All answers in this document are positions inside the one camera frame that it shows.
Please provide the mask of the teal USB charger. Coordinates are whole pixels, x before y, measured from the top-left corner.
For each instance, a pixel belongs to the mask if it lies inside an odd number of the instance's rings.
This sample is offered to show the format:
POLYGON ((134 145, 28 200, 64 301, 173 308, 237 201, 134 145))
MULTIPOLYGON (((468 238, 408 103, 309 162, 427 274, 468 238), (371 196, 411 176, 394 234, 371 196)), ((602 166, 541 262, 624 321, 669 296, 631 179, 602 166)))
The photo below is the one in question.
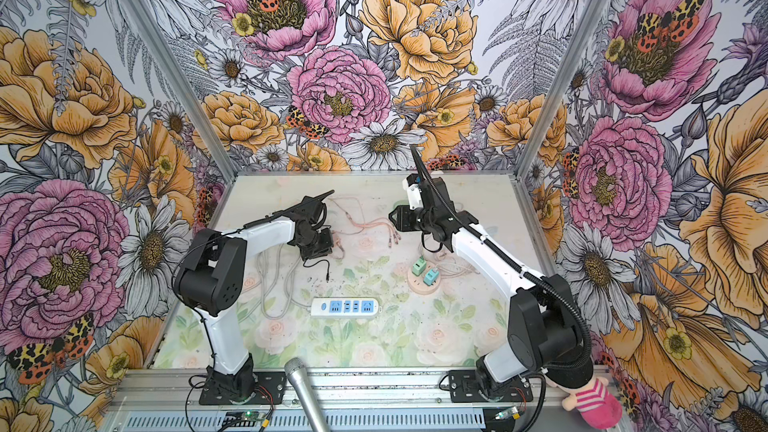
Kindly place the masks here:
POLYGON ((431 268, 424 274, 423 283, 427 287, 432 287, 437 283, 439 276, 439 271, 435 268, 431 268))

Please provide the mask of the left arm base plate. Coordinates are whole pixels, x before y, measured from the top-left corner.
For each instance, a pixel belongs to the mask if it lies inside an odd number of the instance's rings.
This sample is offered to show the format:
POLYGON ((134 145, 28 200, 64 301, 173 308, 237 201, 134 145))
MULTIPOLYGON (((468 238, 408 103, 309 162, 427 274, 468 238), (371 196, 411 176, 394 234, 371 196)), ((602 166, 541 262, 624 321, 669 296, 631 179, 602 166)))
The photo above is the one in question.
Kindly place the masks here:
POLYGON ((284 372, 257 371, 250 376, 213 372, 203 385, 198 403, 203 406, 280 405, 286 389, 284 372))

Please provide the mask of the green USB charger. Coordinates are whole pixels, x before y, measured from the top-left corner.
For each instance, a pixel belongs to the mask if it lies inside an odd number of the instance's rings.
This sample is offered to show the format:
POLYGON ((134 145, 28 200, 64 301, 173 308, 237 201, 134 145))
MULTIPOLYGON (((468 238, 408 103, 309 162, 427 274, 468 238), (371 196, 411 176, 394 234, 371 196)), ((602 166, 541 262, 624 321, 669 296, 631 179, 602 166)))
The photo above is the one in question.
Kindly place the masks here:
POLYGON ((419 257, 411 266, 411 272, 414 276, 421 276, 428 268, 427 261, 424 257, 419 257))

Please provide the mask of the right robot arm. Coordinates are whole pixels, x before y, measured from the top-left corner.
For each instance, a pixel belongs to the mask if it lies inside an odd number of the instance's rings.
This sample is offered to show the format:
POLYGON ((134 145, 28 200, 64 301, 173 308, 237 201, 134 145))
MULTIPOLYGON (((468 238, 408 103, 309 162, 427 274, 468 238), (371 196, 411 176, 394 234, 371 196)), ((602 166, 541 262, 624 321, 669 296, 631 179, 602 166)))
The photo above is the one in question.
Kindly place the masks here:
POLYGON ((508 298, 507 338, 476 363, 482 394, 495 400, 512 383, 536 374, 563 390, 590 389, 596 376, 589 332, 565 281, 519 261, 474 216, 457 211, 443 188, 406 181, 404 190, 408 203, 389 214, 395 228, 432 236, 508 298))

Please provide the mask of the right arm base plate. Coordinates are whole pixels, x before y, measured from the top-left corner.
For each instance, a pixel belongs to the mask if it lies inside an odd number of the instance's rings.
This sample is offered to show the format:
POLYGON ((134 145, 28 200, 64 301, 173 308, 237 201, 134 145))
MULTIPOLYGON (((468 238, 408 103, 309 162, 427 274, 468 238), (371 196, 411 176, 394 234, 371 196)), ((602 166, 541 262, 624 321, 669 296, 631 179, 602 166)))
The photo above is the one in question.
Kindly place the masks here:
POLYGON ((523 403, 533 400, 529 384, 519 377, 496 382, 475 369, 449 370, 439 387, 449 393, 452 403, 523 403))

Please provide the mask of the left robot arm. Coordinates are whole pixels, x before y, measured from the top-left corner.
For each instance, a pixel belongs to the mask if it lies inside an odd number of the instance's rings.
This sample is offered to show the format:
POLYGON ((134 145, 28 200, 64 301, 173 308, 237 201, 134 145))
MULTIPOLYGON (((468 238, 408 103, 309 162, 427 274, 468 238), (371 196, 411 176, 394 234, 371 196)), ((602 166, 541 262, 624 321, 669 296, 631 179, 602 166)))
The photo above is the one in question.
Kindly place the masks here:
POLYGON ((296 205, 248 222, 234 230, 199 230, 181 259, 173 292, 196 312, 212 353, 201 390, 202 405, 264 403, 282 397, 260 392, 252 354, 245 345, 235 304, 243 292, 246 262, 275 246, 298 249, 304 262, 332 252, 325 199, 332 191, 305 196, 296 205))

